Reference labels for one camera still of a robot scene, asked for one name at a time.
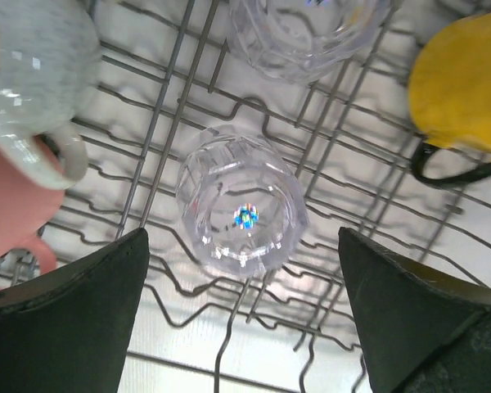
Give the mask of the white speckled ceramic mug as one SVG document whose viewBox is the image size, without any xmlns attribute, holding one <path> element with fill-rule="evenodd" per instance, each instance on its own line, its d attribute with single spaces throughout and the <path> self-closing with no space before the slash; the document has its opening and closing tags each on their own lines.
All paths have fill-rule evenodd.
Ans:
<svg viewBox="0 0 491 393">
<path fill-rule="evenodd" d="M 79 1 L 0 1 L 0 152 L 41 187 L 87 172 L 71 124 L 97 90 L 101 49 Z"/>
</svg>

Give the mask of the pink ceramic cup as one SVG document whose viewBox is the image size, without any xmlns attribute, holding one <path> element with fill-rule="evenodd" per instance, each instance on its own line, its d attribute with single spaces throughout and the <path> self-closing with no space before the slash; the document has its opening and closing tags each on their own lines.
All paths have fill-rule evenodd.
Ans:
<svg viewBox="0 0 491 393">
<path fill-rule="evenodd" d="M 38 230 L 60 209 L 64 195 L 33 183 L 0 153 L 0 257 L 26 250 L 42 274 L 55 269 L 56 255 Z"/>
</svg>

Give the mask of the clear glass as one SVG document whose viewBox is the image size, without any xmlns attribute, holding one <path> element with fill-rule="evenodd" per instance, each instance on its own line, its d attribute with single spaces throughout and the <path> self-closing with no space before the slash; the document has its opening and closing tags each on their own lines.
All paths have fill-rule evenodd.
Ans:
<svg viewBox="0 0 491 393">
<path fill-rule="evenodd" d="M 309 226 L 300 183 L 280 153 L 234 124 L 191 139 L 176 201 L 195 257 L 235 276 L 281 268 Z"/>
<path fill-rule="evenodd" d="M 390 1 L 256 1 L 229 3 L 227 45 L 272 79 L 311 83 L 368 47 Z"/>
</svg>

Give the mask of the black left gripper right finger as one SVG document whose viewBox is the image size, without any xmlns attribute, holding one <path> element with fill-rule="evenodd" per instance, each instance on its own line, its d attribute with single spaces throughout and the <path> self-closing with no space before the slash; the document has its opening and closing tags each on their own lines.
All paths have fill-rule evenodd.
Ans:
<svg viewBox="0 0 491 393">
<path fill-rule="evenodd" d="M 491 289 L 341 228 L 340 266 L 375 392 L 491 392 Z"/>
</svg>

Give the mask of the yellow mug black handle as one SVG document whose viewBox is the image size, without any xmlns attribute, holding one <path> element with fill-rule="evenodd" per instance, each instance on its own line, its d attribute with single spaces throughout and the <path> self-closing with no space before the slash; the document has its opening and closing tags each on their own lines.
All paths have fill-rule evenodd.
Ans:
<svg viewBox="0 0 491 393">
<path fill-rule="evenodd" d="M 437 151 L 458 144 L 491 155 L 491 12 L 456 20 L 429 40 L 409 75 L 408 106 L 425 137 L 410 159 L 417 181 L 447 189 L 491 176 L 491 161 L 446 178 L 424 174 Z"/>
</svg>

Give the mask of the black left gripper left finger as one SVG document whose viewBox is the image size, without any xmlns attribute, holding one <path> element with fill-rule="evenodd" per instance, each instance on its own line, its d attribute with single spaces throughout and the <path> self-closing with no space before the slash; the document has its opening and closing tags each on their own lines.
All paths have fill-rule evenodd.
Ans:
<svg viewBox="0 0 491 393">
<path fill-rule="evenodd" d="M 145 229 L 0 291 L 0 392 L 116 392 L 149 266 Z"/>
</svg>

